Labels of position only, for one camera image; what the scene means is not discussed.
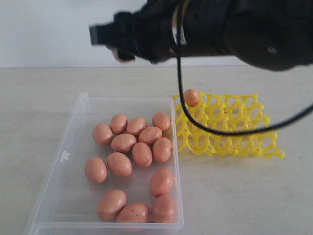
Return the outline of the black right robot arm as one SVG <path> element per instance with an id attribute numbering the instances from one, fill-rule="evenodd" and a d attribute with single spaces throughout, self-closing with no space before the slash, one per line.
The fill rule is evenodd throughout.
<path id="1" fill-rule="evenodd" d="M 252 66 L 284 71 L 313 62 L 310 0 L 150 0 L 89 27 L 91 44 L 159 63 L 182 57 L 233 55 Z"/>

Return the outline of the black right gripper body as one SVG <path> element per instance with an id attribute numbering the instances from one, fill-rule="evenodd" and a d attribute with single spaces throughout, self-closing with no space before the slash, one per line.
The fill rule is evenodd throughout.
<path id="1" fill-rule="evenodd" d="M 157 64 L 168 60 L 172 54 L 172 25 L 178 0 L 148 0 L 135 12 L 119 11 L 113 22 L 120 24 L 120 38 L 124 45 L 136 49 L 135 57 Z"/>

